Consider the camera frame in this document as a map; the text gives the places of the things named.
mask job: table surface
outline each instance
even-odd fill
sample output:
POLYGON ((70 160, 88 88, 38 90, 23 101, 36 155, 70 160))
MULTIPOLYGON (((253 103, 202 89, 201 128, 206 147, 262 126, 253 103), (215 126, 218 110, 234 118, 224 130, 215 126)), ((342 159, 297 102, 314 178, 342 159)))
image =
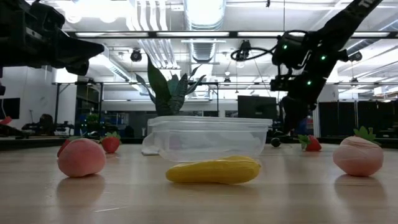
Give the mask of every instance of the table surface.
POLYGON ((99 175, 66 178, 57 147, 0 152, 0 223, 398 223, 398 151, 373 177, 344 175, 334 145, 266 147, 243 185, 173 184, 174 165, 123 145, 99 175))

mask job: ceiling duct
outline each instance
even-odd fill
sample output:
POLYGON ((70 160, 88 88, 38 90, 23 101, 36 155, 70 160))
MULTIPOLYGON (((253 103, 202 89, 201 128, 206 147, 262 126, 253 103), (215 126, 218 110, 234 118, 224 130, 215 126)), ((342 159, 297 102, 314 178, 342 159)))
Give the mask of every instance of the ceiling duct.
MULTIPOLYGON (((122 68, 122 66, 109 57, 109 49, 105 45, 104 51, 101 54, 92 57, 90 59, 90 63, 105 66, 107 69, 109 69, 109 71, 122 78, 125 82, 137 82, 137 80, 133 78, 129 72, 127 72, 122 68)), ((140 92, 146 92, 146 89, 142 86, 132 85, 132 87, 140 92)))
MULTIPOLYGON (((220 30, 223 25, 226 0, 183 0, 188 30, 220 30)), ((199 63, 212 60, 215 43, 191 43, 193 59, 199 63)))
MULTIPOLYGON (((390 23, 389 25, 385 26, 384 28, 380 29, 379 31, 381 32, 391 32, 391 31, 398 31, 398 20, 395 20, 394 22, 390 23)), ((358 43, 352 45, 347 49, 348 55, 353 55, 356 52, 364 49, 365 47, 368 47, 380 39, 365 39, 361 40, 358 43)))

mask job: plastic container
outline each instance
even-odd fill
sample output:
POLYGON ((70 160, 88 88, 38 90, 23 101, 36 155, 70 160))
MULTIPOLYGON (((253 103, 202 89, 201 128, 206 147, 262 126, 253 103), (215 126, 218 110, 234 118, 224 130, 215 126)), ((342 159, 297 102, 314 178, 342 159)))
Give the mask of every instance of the plastic container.
POLYGON ((269 119, 163 116, 148 121, 151 134, 143 145, 175 162, 230 155, 257 157, 270 125, 269 119))

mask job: white wall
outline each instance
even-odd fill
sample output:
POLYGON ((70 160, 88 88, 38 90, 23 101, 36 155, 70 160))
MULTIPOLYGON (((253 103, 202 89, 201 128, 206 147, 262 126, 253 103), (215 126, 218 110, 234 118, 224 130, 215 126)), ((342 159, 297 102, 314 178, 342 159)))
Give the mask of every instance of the white wall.
MULTIPOLYGON (((66 69, 58 69, 55 75, 55 82, 71 83, 77 81, 77 78, 77 75, 68 73, 66 69)), ((76 85, 61 85, 58 104, 58 123, 68 121, 70 124, 75 124, 76 91, 76 85)))
POLYGON ((29 110, 32 110, 33 122, 38 122, 44 113, 54 117, 56 86, 52 85, 53 74, 44 69, 29 67, 4 68, 2 85, 6 94, 1 98, 21 98, 19 119, 9 125, 21 128, 31 123, 29 110))

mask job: peach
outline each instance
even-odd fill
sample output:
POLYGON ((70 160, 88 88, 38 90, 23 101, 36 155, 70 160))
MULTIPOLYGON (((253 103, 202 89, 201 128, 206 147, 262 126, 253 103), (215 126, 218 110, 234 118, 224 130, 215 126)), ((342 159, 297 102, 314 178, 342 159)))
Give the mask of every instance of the peach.
POLYGON ((90 139, 69 143, 58 158, 59 169, 69 177, 83 177, 100 172, 106 163, 102 147, 90 139))
POLYGON ((349 175, 367 177, 383 165, 383 150, 377 144, 359 137, 344 139, 333 153, 333 162, 349 175))

